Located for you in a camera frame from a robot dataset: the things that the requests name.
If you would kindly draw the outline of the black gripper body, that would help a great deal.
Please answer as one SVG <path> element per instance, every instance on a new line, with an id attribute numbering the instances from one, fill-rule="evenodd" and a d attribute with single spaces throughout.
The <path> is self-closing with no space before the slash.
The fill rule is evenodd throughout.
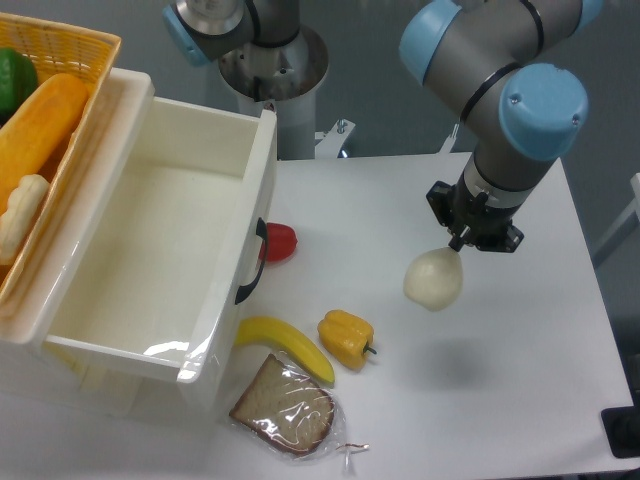
<path id="1" fill-rule="evenodd" d="M 514 253 L 524 240 L 524 233 L 513 225 L 512 217 L 517 207 L 494 208 L 489 205 L 486 192 L 473 196 L 463 180 L 455 185 L 437 181 L 427 192 L 426 199 L 438 223 L 451 238 L 461 237 L 463 247 Z"/>

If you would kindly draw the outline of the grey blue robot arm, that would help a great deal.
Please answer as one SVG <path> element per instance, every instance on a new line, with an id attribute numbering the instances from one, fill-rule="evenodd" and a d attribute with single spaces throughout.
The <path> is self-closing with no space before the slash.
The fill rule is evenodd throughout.
<path id="1" fill-rule="evenodd" d="M 465 11 L 432 1 L 408 23 L 402 63 L 478 140 L 458 181 L 427 193 L 453 250 L 511 253 L 522 242 L 514 214 L 572 147 L 589 110 L 581 82 L 539 56 L 601 8 L 598 1 L 487 1 Z M 297 2 L 173 1 L 163 20 L 191 64 L 218 64 L 242 110 L 275 105 L 285 158 L 311 152 L 328 51 L 302 24 Z"/>

